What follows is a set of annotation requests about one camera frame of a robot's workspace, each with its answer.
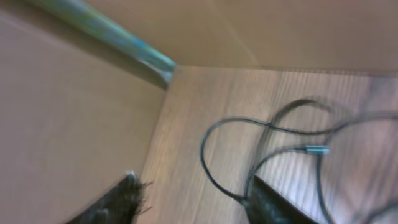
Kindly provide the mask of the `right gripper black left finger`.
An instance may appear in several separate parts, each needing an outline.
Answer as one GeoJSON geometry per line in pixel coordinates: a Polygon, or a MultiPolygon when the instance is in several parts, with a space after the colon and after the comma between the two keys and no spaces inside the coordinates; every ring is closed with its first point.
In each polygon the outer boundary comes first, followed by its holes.
{"type": "Polygon", "coordinates": [[[144,184],[134,171],[67,224],[131,224],[144,201],[144,184]]]}

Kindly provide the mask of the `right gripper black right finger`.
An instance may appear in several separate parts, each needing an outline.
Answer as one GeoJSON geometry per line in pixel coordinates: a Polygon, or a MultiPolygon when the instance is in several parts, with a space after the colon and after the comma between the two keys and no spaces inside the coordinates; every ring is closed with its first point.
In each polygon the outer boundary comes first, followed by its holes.
{"type": "Polygon", "coordinates": [[[252,180],[244,208],[250,224],[316,224],[258,176],[252,180]]]}

